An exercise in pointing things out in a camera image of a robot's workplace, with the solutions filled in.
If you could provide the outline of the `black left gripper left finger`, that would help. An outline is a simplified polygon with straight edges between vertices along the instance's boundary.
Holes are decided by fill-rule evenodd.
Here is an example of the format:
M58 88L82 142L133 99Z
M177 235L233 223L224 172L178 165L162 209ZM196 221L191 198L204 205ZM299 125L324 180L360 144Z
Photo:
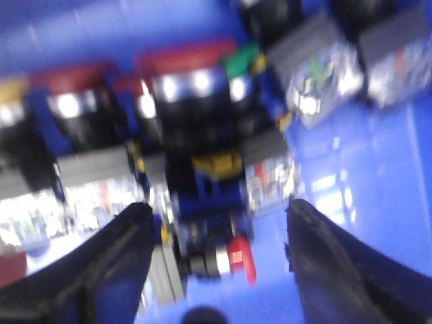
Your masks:
M1 288L2 323L133 323L155 226L135 202L69 254Z

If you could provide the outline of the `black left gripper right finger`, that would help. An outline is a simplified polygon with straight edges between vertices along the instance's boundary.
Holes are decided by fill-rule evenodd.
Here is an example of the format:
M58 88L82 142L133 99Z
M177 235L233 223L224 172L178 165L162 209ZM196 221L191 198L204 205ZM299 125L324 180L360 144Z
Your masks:
M431 278L361 242L309 202L286 209L286 258L306 323L430 323Z

